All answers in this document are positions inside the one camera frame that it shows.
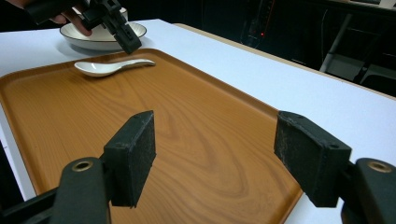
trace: spoon handle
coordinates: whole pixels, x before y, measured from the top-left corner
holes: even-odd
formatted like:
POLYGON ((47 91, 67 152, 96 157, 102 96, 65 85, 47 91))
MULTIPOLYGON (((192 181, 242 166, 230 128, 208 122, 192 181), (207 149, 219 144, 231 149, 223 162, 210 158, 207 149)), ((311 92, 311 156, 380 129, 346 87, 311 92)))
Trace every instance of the spoon handle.
POLYGON ((142 65, 155 65, 155 62, 148 59, 133 59, 120 63, 120 67, 135 67, 142 65))

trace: tabletop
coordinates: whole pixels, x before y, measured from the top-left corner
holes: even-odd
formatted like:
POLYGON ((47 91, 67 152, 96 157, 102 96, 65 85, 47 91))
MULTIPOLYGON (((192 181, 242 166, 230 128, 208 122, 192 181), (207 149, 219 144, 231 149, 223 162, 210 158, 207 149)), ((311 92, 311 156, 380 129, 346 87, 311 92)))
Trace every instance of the tabletop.
MULTIPOLYGON (((142 49, 161 50, 276 109, 308 117, 352 147, 351 161, 396 163, 394 98, 186 26, 138 22, 148 29, 141 38, 142 49)), ((109 53, 72 47, 57 29, 0 33, 0 42, 0 76, 109 53)), ((0 139, 7 157, 24 198, 34 197, 7 118, 0 112, 0 139)), ((342 201, 336 209, 315 208, 303 195, 287 223, 341 223, 341 205, 342 201)))

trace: tray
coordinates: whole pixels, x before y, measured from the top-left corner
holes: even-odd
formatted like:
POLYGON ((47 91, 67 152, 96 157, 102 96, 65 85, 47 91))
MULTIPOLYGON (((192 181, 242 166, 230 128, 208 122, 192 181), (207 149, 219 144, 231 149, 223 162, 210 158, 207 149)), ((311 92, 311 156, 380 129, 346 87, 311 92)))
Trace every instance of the tray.
POLYGON ((156 49, 110 54, 154 67, 110 77, 74 62, 9 74, 0 100, 37 194, 58 186, 70 161, 100 157, 132 115, 154 111, 157 157, 136 209, 114 223, 279 223, 302 192, 274 154, 272 107, 156 49))

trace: human hand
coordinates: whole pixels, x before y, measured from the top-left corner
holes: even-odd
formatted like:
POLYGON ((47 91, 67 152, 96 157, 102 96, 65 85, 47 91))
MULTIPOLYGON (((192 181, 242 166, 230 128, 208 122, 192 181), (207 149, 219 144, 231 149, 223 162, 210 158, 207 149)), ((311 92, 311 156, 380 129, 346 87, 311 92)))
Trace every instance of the human hand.
MULTIPOLYGON (((32 0, 6 0, 6 1, 14 5, 15 7, 24 9, 32 0)), ((84 11, 85 7, 83 6, 83 4, 77 4, 75 5, 75 9, 82 12, 84 11)), ((82 33, 83 35, 90 36, 92 34, 91 30, 87 30, 82 25, 81 17, 77 14, 77 12, 73 8, 69 8, 65 10, 61 14, 51 18, 51 20, 58 24, 66 24, 67 21, 70 21, 76 26, 79 32, 82 33)))

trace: robotic hand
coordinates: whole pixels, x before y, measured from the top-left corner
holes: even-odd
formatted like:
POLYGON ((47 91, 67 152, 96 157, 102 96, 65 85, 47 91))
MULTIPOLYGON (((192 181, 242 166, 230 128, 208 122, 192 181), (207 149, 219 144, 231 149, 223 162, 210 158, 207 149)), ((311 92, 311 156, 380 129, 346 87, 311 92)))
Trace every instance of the robotic hand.
MULTIPOLYGON (((36 0, 26 6, 25 10, 32 16, 35 23, 40 24, 75 6, 80 1, 36 0)), ((85 28, 91 30, 103 24, 128 54, 142 46, 139 37, 128 24, 125 24, 127 21, 120 13, 121 5, 117 0, 91 0, 89 5, 85 1, 84 4, 88 7, 82 12, 84 18, 82 22, 85 28)))

